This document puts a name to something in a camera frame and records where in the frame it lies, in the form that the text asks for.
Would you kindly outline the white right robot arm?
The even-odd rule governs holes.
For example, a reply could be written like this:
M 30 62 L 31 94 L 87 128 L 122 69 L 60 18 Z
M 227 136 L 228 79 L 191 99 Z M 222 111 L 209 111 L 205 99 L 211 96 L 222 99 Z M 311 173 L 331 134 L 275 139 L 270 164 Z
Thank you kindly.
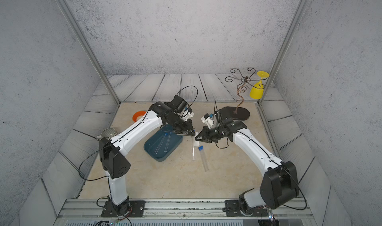
M 295 165 L 273 155 L 251 134 L 242 121 L 228 120 L 213 128 L 204 126 L 196 135 L 196 141 L 203 143 L 216 144 L 223 138 L 239 146 L 263 176 L 258 189 L 245 191 L 239 196 L 238 208 L 243 215 L 248 216 L 261 206 L 274 210 L 299 195 Z

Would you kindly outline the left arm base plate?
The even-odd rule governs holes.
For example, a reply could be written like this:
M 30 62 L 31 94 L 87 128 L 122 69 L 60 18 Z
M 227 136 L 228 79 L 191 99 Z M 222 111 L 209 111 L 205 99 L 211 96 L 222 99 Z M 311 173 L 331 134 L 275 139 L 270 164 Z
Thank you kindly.
M 103 206 L 101 213 L 102 218 L 142 218 L 144 214 L 146 201 L 126 201 L 120 205 L 115 205 L 111 200 L 108 200 Z

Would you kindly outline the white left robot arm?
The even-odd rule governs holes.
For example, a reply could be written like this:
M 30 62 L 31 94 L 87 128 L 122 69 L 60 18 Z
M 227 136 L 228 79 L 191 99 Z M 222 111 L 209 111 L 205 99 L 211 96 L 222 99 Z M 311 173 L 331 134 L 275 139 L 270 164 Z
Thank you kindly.
M 131 164 L 127 154 L 149 133 L 165 125 L 173 128 L 173 134 L 194 137 L 193 115 L 190 105 L 176 96 L 171 102 L 152 104 L 139 121 L 119 135 L 100 140 L 99 159 L 108 180 L 108 202 L 113 209 L 120 210 L 120 215 L 130 208 L 125 175 Z

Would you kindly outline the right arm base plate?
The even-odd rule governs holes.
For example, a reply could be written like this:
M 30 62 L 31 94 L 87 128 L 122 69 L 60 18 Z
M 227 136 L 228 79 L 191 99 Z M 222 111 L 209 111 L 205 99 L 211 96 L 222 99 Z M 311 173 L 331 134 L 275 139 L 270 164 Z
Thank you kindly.
M 240 200 L 225 200 L 222 211 L 228 217 L 266 217 L 268 211 L 264 206 L 250 208 Z

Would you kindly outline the test tube blue cap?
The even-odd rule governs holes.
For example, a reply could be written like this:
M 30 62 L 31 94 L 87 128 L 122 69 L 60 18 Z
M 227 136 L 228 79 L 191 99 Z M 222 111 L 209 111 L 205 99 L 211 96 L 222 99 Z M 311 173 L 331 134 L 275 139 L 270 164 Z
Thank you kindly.
M 164 140 L 165 140 L 166 137 L 167 137 L 167 133 L 164 134 L 164 136 L 162 137 L 161 141 L 160 141 L 159 144 L 157 145 L 157 148 L 156 148 L 156 150 L 155 150 L 155 152 L 154 152 L 155 155 L 158 154 L 158 152 L 159 152 L 159 150 L 160 150 L 160 148 L 161 148 L 161 146 L 162 146 L 162 144 L 163 144 L 163 142 L 164 142 Z
M 202 164 L 203 164 L 203 167 L 204 167 L 204 171 L 208 172 L 209 171 L 209 166 L 208 166 L 208 162 L 207 162 L 207 157 L 205 155 L 204 147 L 201 145 L 201 146 L 198 147 L 198 149 L 199 149 L 199 152 L 200 152 L 200 155 L 201 155 L 201 160 L 202 160 Z
M 195 148 L 196 148 L 196 140 L 195 140 L 195 137 L 192 137 L 192 161 L 195 161 Z
M 171 132 L 167 134 L 167 141 L 166 141 L 166 146 L 165 146 L 164 153 L 168 152 L 168 148 L 169 148 L 169 144 L 170 144 L 170 140 L 171 140 L 171 135 L 172 135 Z

